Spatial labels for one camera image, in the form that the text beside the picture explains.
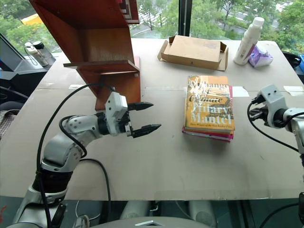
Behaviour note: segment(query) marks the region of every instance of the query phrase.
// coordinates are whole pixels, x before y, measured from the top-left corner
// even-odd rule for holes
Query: yellow book cover
[[[189,76],[185,129],[230,133],[235,129],[228,78]]]

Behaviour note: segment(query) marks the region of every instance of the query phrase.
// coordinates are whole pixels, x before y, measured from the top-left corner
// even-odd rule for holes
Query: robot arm
[[[59,133],[47,143],[41,161],[41,178],[53,226],[56,226],[53,222],[60,225],[65,211],[65,206],[60,202],[64,199],[68,182],[83,156],[83,150],[70,137],[72,136],[86,147],[91,141],[99,139],[103,135],[117,136],[126,133],[127,136],[136,138],[149,134],[161,125],[150,124],[133,130],[129,111],[143,110],[152,105],[145,102],[127,104],[125,96],[112,92],[105,104],[104,113],[75,115],[67,118],[63,124],[67,134]],[[37,177],[29,186],[14,222],[30,222],[44,228],[47,227]]]
[[[263,103],[265,106],[250,110],[252,121],[263,119],[264,125],[273,128],[285,127],[294,133],[298,151],[304,154],[304,108],[288,108],[285,98],[275,85],[269,85],[258,92],[252,104]]]

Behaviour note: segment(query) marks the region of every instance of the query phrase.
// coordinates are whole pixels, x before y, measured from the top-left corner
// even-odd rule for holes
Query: white cylinder
[[[24,45],[28,55],[32,55],[37,60],[37,62],[39,62],[40,65],[42,65],[43,67],[48,65],[46,59],[37,51],[37,49],[32,45],[32,43],[27,42]]]
[[[210,200],[190,200],[189,213],[194,221],[203,223],[212,228],[217,227],[217,220]]]
[[[238,47],[236,56],[233,59],[235,63],[244,65],[248,62],[255,45],[260,39],[263,23],[263,18],[256,17],[252,24],[249,25],[247,31],[244,33],[241,44]]]
[[[131,200],[125,205],[120,219],[145,217],[150,211],[150,202],[144,200]]]

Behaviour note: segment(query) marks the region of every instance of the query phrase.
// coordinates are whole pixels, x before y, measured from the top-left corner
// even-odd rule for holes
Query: purple package
[[[248,61],[253,67],[261,67],[271,64],[273,60],[274,58],[267,50],[260,45],[255,45]]]

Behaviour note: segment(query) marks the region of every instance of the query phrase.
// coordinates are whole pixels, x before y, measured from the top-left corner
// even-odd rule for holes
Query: bottle cap
[[[43,44],[41,41],[35,41],[35,42],[33,43],[33,45],[34,45],[34,47],[35,47],[36,49],[42,49],[42,48],[44,48],[44,44]]]
[[[261,26],[263,26],[264,21],[265,21],[264,18],[256,17],[256,18],[253,19],[253,22],[252,22],[252,23],[253,23],[254,25],[257,25],[257,26],[260,26],[260,27],[261,27]]]
[[[26,48],[29,48],[30,46],[33,46],[33,45],[32,45],[31,42],[26,42],[26,43],[24,44],[24,46],[25,46]]]

